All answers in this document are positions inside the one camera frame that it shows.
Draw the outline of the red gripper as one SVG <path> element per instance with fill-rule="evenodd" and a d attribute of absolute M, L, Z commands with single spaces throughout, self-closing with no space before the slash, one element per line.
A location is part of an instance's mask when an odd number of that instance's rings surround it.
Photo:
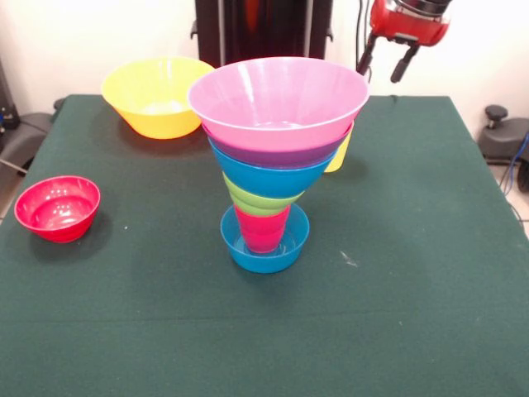
<path fill-rule="evenodd" d="M 449 6 L 450 1 L 374 1 L 370 12 L 371 32 L 356 71 L 362 75 L 367 73 L 377 38 L 410 44 L 390 77 L 392 83 L 399 83 L 420 45 L 436 45 L 447 33 Z"/>

